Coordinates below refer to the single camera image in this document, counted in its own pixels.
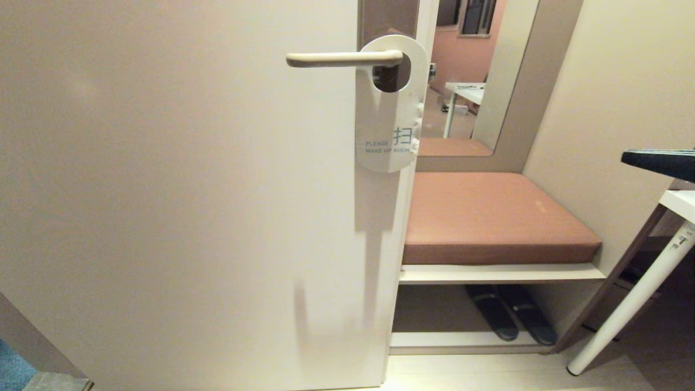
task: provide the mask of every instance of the lever handle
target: lever handle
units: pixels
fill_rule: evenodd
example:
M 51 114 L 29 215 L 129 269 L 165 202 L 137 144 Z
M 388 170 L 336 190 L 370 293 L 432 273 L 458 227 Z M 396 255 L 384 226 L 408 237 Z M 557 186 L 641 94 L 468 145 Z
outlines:
M 400 50 L 358 51 L 348 53 L 287 53 L 287 65 L 295 68 L 315 67 L 394 67 L 403 60 Z

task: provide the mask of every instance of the black object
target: black object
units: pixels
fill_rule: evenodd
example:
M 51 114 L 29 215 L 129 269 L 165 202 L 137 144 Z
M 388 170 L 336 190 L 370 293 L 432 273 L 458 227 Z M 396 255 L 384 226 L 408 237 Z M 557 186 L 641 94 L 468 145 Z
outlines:
M 504 341 L 514 341 L 519 329 L 507 312 L 502 299 L 492 285 L 466 285 L 466 291 L 475 306 L 492 328 L 492 331 Z
M 695 182 L 695 150 L 627 150 L 625 164 Z
M 546 346 L 552 346 L 557 342 L 557 333 L 524 287 L 498 285 L 497 290 L 536 342 Z

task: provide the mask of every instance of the chinese character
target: chinese character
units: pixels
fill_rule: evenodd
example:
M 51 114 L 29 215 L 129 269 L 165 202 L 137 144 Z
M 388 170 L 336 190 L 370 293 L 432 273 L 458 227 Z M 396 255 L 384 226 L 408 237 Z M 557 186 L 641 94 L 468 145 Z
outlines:
M 394 145 L 397 145 L 397 144 L 411 144 L 411 143 L 412 143 L 412 139 L 413 139 L 413 128 L 411 128 L 411 127 L 404 127 L 403 129 L 401 129 L 401 128 L 398 127 L 398 128 L 396 128 L 396 130 L 393 131 L 393 133 L 395 134 L 395 136 L 393 137 L 393 140 L 395 140 L 395 141 L 393 142 Z M 400 140 L 401 138 L 407 138 L 407 141 L 401 141 L 401 140 Z

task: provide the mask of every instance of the table leg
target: table leg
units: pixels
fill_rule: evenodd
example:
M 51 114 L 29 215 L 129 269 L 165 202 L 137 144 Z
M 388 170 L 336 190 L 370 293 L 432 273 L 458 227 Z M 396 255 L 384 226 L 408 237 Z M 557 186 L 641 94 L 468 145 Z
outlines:
M 444 125 L 444 138 L 449 138 L 449 132 L 451 131 L 451 120 L 454 119 L 454 111 L 456 111 L 456 93 L 451 92 L 451 97 L 449 98 L 449 112 L 446 113 L 446 125 Z
M 694 244 L 695 223 L 686 220 L 623 302 L 613 311 L 582 351 L 570 361 L 567 365 L 570 374 L 578 376 L 591 364 L 591 361 L 656 292 Z

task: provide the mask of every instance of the mirror frame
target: mirror frame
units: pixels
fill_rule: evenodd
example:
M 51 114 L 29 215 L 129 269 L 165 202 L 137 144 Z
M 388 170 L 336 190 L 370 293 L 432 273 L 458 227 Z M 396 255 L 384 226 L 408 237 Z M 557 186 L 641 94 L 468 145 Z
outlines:
M 520 173 L 531 151 L 583 0 L 539 0 L 516 85 L 489 157 L 420 156 L 417 171 Z

